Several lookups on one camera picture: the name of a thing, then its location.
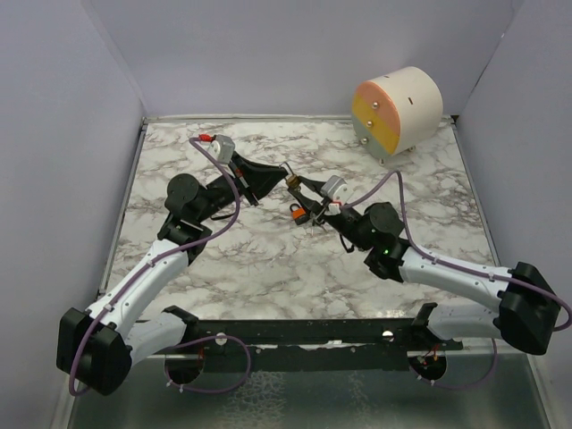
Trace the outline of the orange black padlock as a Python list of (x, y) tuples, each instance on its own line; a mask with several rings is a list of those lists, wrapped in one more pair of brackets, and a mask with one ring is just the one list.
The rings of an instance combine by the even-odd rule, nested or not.
[(290, 214), (296, 225), (302, 225), (309, 220), (307, 211), (299, 204), (290, 205)]

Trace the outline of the small brass padlock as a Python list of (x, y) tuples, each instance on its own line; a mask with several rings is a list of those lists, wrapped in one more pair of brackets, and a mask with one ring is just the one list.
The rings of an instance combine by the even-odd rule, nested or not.
[(283, 167), (287, 171), (287, 176), (285, 182), (289, 189), (298, 189), (300, 187), (300, 178), (293, 172), (288, 162), (282, 162), (280, 167)]

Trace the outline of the black keys of orange padlock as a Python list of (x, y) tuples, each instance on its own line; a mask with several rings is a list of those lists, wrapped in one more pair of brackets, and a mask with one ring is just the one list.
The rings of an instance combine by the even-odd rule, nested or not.
[(324, 227), (324, 223), (320, 220), (317, 214), (311, 214), (309, 217), (309, 233), (311, 237), (314, 237), (316, 234), (321, 234), (324, 231), (327, 231)]

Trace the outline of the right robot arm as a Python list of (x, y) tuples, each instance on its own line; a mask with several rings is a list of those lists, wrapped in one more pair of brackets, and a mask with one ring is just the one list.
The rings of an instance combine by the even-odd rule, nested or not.
[(476, 337), (502, 339), (530, 355), (546, 353), (563, 306), (534, 265), (479, 265), (422, 248), (411, 239), (404, 212), (392, 204), (374, 203), (363, 213), (345, 207), (348, 186), (338, 176), (322, 182), (293, 175), (286, 183), (312, 223), (329, 224), (347, 252), (367, 253), (365, 263), (377, 277), (469, 299), (466, 306), (437, 306), (413, 324), (410, 338), (418, 348)]

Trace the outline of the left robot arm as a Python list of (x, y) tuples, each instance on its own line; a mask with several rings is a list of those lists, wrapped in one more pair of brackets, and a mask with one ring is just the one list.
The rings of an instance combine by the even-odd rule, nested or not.
[(232, 154), (230, 170), (202, 185), (180, 173), (170, 179), (164, 205), (168, 211), (156, 240), (142, 260), (111, 291), (80, 311), (61, 318), (56, 366), (90, 389), (109, 395), (130, 370), (162, 349), (184, 353), (197, 344), (197, 319), (178, 307), (166, 308), (145, 323), (139, 318), (158, 293), (183, 273), (219, 237), (203, 222), (246, 198), (255, 206), (287, 176), (281, 166), (251, 162)]

